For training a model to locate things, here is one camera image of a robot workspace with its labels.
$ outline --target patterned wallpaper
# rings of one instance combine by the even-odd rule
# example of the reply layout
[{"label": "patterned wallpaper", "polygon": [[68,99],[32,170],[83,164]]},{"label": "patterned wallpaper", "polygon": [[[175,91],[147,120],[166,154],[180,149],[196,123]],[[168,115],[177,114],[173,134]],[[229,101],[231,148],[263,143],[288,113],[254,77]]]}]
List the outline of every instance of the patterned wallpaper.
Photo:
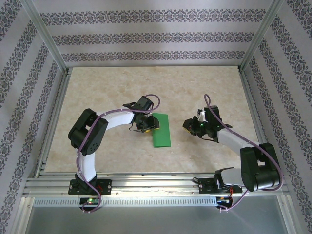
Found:
[{"label": "patterned wallpaper", "polygon": [[285,1],[245,75],[304,233],[312,233],[312,8]]},{"label": "patterned wallpaper", "polygon": [[34,4],[73,67],[239,65],[272,0],[53,2]]},{"label": "patterned wallpaper", "polygon": [[0,234],[42,148],[61,72],[18,0],[0,0]]}]

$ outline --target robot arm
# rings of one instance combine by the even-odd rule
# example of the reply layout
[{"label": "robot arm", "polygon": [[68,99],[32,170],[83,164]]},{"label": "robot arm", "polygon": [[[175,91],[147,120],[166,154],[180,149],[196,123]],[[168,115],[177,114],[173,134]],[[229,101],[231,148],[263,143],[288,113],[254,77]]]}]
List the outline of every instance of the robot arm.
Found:
[{"label": "robot arm", "polygon": [[[93,130],[87,138],[87,141],[81,149],[82,156],[79,157],[80,172],[76,173],[76,185],[78,187],[91,191],[87,184],[83,181],[81,175],[83,175],[85,180],[90,184],[96,184],[97,174],[95,171],[95,151],[99,148],[106,130],[119,125],[134,123],[137,126],[137,131],[142,133],[148,132],[151,129],[159,128],[157,118],[147,113],[137,113],[131,111],[148,111],[151,107],[153,107],[153,105],[154,104],[151,100],[142,96],[138,102],[124,104],[122,111],[108,113],[96,122]],[[102,113],[96,113],[91,109],[83,111],[68,134],[72,147],[78,150],[88,133],[87,126],[91,127],[94,121],[101,114]]]},{"label": "robot arm", "polygon": [[[211,108],[219,117],[218,107],[211,106]],[[240,156],[241,168],[225,168],[215,172],[214,181],[218,189],[229,185],[238,185],[253,192],[279,185],[279,174],[273,163],[256,147],[224,128],[208,107],[198,110],[197,116],[187,119],[183,127],[190,134],[199,138],[208,135],[212,141],[229,147]],[[274,147],[271,144],[256,143],[256,145],[264,149],[278,163]],[[264,165],[259,165],[259,161],[264,162]]]}]

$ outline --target floor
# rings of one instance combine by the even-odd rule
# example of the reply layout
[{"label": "floor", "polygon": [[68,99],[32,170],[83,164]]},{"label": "floor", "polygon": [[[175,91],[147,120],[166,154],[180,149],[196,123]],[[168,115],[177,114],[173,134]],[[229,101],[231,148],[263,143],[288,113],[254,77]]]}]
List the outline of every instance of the floor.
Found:
[{"label": "floor", "polygon": [[130,132],[130,126],[118,126],[105,133],[96,152],[97,172],[204,173],[240,167],[239,156],[226,146],[201,140],[182,128],[184,120],[205,106],[205,93],[219,107],[225,123],[257,140],[235,66],[74,68],[45,171],[77,170],[75,149],[67,136],[84,109],[105,112],[146,94],[160,96],[155,112],[168,114],[172,146],[154,148],[151,133]]}]

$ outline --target damask pattern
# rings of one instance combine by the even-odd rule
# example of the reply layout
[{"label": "damask pattern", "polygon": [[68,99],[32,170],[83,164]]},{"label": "damask pattern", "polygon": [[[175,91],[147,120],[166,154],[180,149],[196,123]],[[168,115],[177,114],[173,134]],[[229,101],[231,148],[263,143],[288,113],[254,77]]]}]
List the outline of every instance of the damask pattern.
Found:
[{"label": "damask pattern", "polygon": [[306,157],[306,161],[311,166],[310,170],[312,170],[312,140],[310,139],[310,134],[308,134],[307,127],[301,119],[296,103],[288,90],[287,83],[285,82],[265,39],[260,43],[259,49],[273,78],[273,82],[277,88],[279,96],[284,104],[292,128],[295,131],[300,147]]},{"label": "damask pattern", "polygon": [[0,41],[11,27],[22,5],[19,0],[7,0],[0,10]]},{"label": "damask pattern", "polygon": [[275,37],[278,39],[293,72],[297,75],[297,79],[302,86],[302,90],[304,90],[306,97],[308,97],[308,101],[312,102],[312,73],[300,55],[299,50],[279,16],[275,17],[273,20],[271,29],[275,34]]},{"label": "damask pattern", "polygon": [[30,70],[25,86],[23,87],[22,93],[20,94],[19,100],[16,104],[16,108],[13,111],[11,119],[8,126],[6,127],[6,132],[3,135],[0,145],[0,176],[2,175],[2,170],[5,167],[5,162],[7,157],[11,153],[12,144],[15,141],[15,137],[20,129],[20,124],[24,118],[29,100],[34,91],[35,85],[41,73],[42,67],[48,57],[49,50],[45,44],[43,44],[39,50],[39,53],[34,62],[33,68]]},{"label": "damask pattern", "polygon": [[179,43],[179,42],[251,42],[253,33],[116,33],[53,36],[60,45],[100,45],[120,43]]},{"label": "damask pattern", "polygon": [[6,224],[11,217],[11,211],[19,193],[20,183],[25,173],[26,165],[28,163],[28,158],[30,157],[32,147],[35,142],[36,134],[39,129],[40,122],[42,120],[42,116],[44,114],[44,110],[45,110],[48,98],[50,96],[50,92],[51,92],[57,71],[58,71],[58,66],[56,62],[54,61],[49,71],[49,75],[47,77],[43,91],[40,95],[40,99],[37,104],[34,117],[30,124],[29,132],[27,133],[27,137],[23,145],[23,150],[21,151],[21,155],[19,156],[19,162],[17,163],[17,167],[14,170],[14,175],[12,177],[12,181],[10,182],[9,190],[7,191],[7,196],[4,199],[4,205],[1,208],[2,211],[0,214],[0,233],[5,233]]},{"label": "damask pattern", "polygon": [[186,60],[242,59],[244,51],[153,51],[62,54],[65,62],[126,61],[126,60]]},{"label": "damask pattern", "polygon": [[180,9],[41,13],[49,25],[138,22],[260,22],[265,9]]},{"label": "damask pattern", "polygon": [[302,178],[300,177],[298,167],[294,162],[292,152],[290,151],[288,142],[285,138],[284,131],[279,122],[279,118],[275,111],[275,107],[273,105],[272,99],[270,98],[269,91],[264,83],[262,74],[260,72],[260,69],[254,57],[252,58],[249,65],[253,72],[253,76],[257,83],[259,92],[261,94],[263,104],[265,106],[267,115],[271,122],[271,127],[274,131],[274,135],[275,135],[278,147],[284,159],[286,170],[289,173],[289,177],[291,179],[292,185],[294,186],[296,197],[299,201],[299,205],[301,206],[301,212],[305,217],[305,221],[308,223],[308,229],[312,232],[312,216],[311,216],[312,207],[311,207],[311,202],[309,201],[309,195],[305,191],[306,188],[303,185]]},{"label": "damask pattern", "polygon": [[297,19],[306,30],[309,38],[312,40],[312,7],[307,0],[287,0],[288,6],[295,13]]},{"label": "damask pattern", "polygon": [[25,30],[23,31],[19,42],[17,43],[12,56],[6,63],[6,67],[3,69],[0,78],[0,108],[2,108],[2,103],[5,101],[7,93],[11,89],[12,81],[15,80],[17,71],[20,69],[21,63],[24,61],[26,53],[30,45],[32,44],[37,30],[33,23],[29,21]]}]

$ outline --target black mounting bracket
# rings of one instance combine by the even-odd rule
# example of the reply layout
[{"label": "black mounting bracket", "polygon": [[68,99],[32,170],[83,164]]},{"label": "black mounting bracket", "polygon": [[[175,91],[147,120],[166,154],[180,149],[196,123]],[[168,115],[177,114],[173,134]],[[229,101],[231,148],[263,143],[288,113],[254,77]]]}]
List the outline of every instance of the black mounting bracket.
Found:
[{"label": "black mounting bracket", "polygon": [[[83,182],[77,174],[75,177],[76,179],[70,181],[68,189],[69,195],[97,195],[97,193]],[[111,179],[97,179],[97,177],[94,177],[89,183],[94,186],[101,195],[110,195],[112,192]]]},{"label": "black mounting bracket", "polygon": [[227,194],[230,193],[230,188],[234,194],[241,194],[242,188],[238,185],[230,185],[223,188],[218,188],[213,178],[193,178],[193,182],[198,184],[199,194]]}]

